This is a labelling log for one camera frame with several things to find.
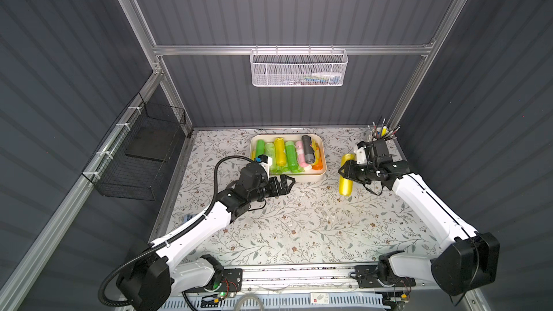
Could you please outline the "grey trash bag roll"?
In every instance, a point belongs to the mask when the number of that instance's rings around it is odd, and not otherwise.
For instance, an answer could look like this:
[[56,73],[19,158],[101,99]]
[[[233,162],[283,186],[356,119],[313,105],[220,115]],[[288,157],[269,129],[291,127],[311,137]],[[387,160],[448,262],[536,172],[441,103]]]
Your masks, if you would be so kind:
[[302,136],[302,144],[304,150],[305,162],[313,165],[316,162],[315,150],[313,148],[313,140],[309,135]]

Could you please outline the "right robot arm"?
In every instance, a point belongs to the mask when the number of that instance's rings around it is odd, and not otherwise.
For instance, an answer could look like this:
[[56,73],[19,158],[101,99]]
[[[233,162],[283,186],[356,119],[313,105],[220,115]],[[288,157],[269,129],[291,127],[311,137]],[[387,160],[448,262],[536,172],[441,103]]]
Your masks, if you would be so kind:
[[433,282],[449,296],[464,296],[496,280],[500,243],[459,217],[407,161],[394,161],[383,140],[357,145],[343,162],[341,177],[368,187],[374,181],[393,191],[420,217],[439,245],[433,258],[396,250],[379,257],[374,273],[385,287],[409,280]]

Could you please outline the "orange trash bag roll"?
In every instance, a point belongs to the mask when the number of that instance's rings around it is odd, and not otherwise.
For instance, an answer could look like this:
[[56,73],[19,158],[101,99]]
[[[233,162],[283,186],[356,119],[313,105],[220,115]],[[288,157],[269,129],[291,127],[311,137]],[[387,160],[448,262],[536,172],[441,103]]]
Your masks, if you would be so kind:
[[320,171],[320,170],[322,170],[322,169],[323,169],[322,158],[321,158],[321,162],[320,162],[318,165],[316,165],[316,166],[312,165],[312,168],[313,168],[313,170],[315,170],[315,171]]

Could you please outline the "dark green roll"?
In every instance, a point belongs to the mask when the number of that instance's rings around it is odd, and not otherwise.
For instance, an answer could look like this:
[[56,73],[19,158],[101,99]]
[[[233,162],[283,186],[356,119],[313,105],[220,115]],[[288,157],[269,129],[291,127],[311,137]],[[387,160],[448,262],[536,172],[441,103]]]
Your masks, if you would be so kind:
[[266,151],[266,143],[262,139],[259,139],[256,141],[256,148],[255,148],[255,158],[258,158],[259,156],[262,156],[265,154]]
[[285,152],[287,154],[287,165],[291,173],[297,174],[300,172],[298,164],[298,156],[295,148],[295,143],[292,141],[285,142]]

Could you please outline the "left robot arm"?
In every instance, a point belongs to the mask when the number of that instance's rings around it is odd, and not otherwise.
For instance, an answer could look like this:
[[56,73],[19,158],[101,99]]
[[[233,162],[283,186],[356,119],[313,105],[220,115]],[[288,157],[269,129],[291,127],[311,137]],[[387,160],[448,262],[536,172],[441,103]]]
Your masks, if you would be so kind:
[[215,189],[210,204],[176,230],[159,237],[114,269],[99,285],[97,298],[110,308],[158,310],[171,294],[207,287],[223,279],[223,265],[210,254],[179,269],[181,261],[201,243],[251,211],[254,202],[289,194],[296,181],[288,175],[269,176],[269,158],[261,155],[246,165],[226,189]]

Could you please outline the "yellow roll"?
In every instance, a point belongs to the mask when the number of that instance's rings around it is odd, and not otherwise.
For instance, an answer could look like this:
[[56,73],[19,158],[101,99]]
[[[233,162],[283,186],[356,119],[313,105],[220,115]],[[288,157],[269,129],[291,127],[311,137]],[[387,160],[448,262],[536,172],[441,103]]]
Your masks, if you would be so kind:
[[313,149],[313,152],[314,152],[314,156],[315,156],[315,162],[313,163],[314,166],[318,165],[320,162],[321,162],[321,154],[320,154],[320,149],[318,148],[318,144],[316,141],[312,140],[312,149]]
[[353,181],[349,179],[350,161],[355,161],[356,157],[352,153],[343,155],[341,158],[341,167],[338,170],[338,192],[343,197],[350,197],[353,190]]
[[283,138],[276,138],[274,141],[276,164],[279,167],[285,167],[287,165],[287,156],[285,151],[285,140]]

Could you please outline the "pink roll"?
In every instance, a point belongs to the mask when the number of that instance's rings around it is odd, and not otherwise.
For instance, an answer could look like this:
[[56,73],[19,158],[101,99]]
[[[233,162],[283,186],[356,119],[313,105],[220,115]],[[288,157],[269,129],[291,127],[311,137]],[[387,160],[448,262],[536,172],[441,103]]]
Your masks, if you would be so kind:
[[304,170],[308,170],[310,168],[310,164],[308,164],[305,160],[305,151],[304,151],[304,145],[301,140],[295,142],[295,148],[296,153],[298,156],[298,164],[301,168]]

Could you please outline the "light green roll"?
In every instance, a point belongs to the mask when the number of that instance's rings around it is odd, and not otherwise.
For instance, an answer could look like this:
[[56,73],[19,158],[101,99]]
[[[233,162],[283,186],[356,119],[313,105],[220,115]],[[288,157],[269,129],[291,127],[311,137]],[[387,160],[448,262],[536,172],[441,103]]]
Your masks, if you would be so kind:
[[266,143],[265,145],[265,155],[268,157],[269,171],[270,174],[276,174],[278,170],[278,165],[275,157],[275,146],[274,143]]

